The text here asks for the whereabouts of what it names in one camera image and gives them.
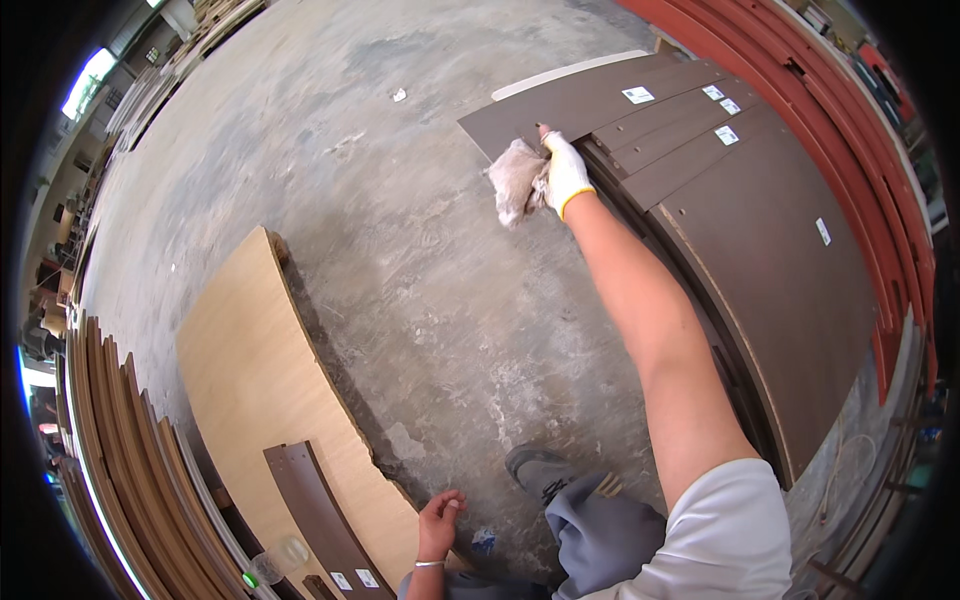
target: gray pants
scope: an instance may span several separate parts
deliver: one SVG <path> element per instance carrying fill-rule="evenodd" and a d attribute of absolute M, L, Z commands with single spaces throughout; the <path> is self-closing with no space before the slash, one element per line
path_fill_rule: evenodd
<path fill-rule="evenodd" d="M 546 507 L 546 521 L 568 575 L 553 593 L 554 600 L 574 600 L 633 579 L 663 546 L 666 519 L 649 504 L 600 493 L 606 476 L 593 473 L 578 479 Z M 444 577 L 446 600 L 533 600 L 547 593 L 526 580 L 454 571 Z M 407 575 L 398 600 L 404 600 L 409 585 Z"/>

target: hand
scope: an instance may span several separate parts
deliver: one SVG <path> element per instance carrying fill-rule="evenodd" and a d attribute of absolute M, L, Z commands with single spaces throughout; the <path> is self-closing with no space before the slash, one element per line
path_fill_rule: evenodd
<path fill-rule="evenodd" d="M 580 154 L 564 139 L 560 132 L 550 131 L 540 125 L 540 143 L 553 155 L 550 157 L 550 192 L 546 203 L 564 220 L 566 203 L 582 192 L 596 192 L 587 177 L 587 166 Z"/>
<path fill-rule="evenodd" d="M 453 547 L 457 515 L 467 509 L 467 497 L 459 490 L 447 490 L 430 498 L 420 511 L 420 551 L 417 560 L 423 563 L 443 561 Z"/>

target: concrete floor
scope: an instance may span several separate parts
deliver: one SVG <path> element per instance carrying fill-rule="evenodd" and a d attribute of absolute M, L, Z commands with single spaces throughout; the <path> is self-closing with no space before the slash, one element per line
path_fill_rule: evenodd
<path fill-rule="evenodd" d="M 175 334 L 254 226 L 279 232 L 307 330 L 376 463 L 418 505 L 467 494 L 457 544 L 471 562 L 556 574 L 540 507 L 503 456 L 549 444 L 664 511 L 642 392 L 568 230 L 548 214 L 502 228 L 488 162 L 456 119 L 505 84 L 653 43 L 607 0 L 276 2 L 113 159 L 83 307 L 134 353 L 157 412 L 215 480 Z M 857 412 L 877 413 L 873 377 L 868 360 Z M 830 456 L 828 439 L 787 498 L 808 545 Z M 497 537 L 489 557 L 469 553 L 482 528 Z"/>

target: white work glove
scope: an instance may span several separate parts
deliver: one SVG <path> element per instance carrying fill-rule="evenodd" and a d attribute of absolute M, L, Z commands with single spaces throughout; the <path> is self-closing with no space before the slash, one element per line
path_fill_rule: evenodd
<path fill-rule="evenodd" d="M 564 220 L 564 209 L 570 199 L 582 192 L 596 192 L 587 177 L 587 166 L 580 154 L 564 139 L 560 132 L 552 132 L 546 125 L 540 125 L 540 143 L 552 153 L 550 174 L 547 177 L 550 187 L 546 203 L 557 211 L 560 220 Z"/>

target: white label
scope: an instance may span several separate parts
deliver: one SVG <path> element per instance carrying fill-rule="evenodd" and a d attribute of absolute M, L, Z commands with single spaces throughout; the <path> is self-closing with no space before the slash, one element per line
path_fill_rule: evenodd
<path fill-rule="evenodd" d="M 820 231 L 820 237 L 824 238 L 824 246 L 830 245 L 830 232 L 827 231 L 827 224 L 824 223 L 824 218 L 821 217 L 817 219 L 817 229 Z"/>
<path fill-rule="evenodd" d="M 630 102 L 638 105 L 643 102 L 650 102 L 654 99 L 654 95 L 647 91 L 647 88 L 644 86 L 640 87 L 631 87 L 630 89 L 623 90 L 623 95 L 630 99 Z"/>
<path fill-rule="evenodd" d="M 734 102 L 730 98 L 727 98 L 726 100 L 721 100 L 720 106 L 723 107 L 724 110 L 730 114 L 737 114 L 740 111 L 740 107 L 737 106 L 736 102 Z"/>
<path fill-rule="evenodd" d="M 740 141 L 740 138 L 736 136 L 736 133 L 734 133 L 732 129 L 730 129 L 729 125 L 724 125 L 714 133 L 717 134 L 717 137 L 720 138 L 720 141 L 723 142 L 724 146 L 730 146 L 733 144 L 733 142 Z"/>
<path fill-rule="evenodd" d="M 707 87 L 701 87 L 700 89 L 704 90 L 704 93 L 710 97 L 710 100 L 720 100 L 723 98 L 723 92 L 716 85 L 708 85 Z"/>
<path fill-rule="evenodd" d="M 343 573 L 330 571 L 330 577 L 333 578 L 333 583 L 337 584 L 337 588 L 340 588 L 343 591 L 353 591 L 353 587 L 350 585 L 350 582 L 347 581 L 347 578 L 344 577 Z"/>
<path fill-rule="evenodd" d="M 379 588 L 380 585 L 376 582 L 376 579 L 373 577 L 373 573 L 370 573 L 365 568 L 355 568 L 353 569 L 357 572 L 357 577 L 360 578 L 360 581 L 363 582 L 363 585 L 368 588 Z"/>

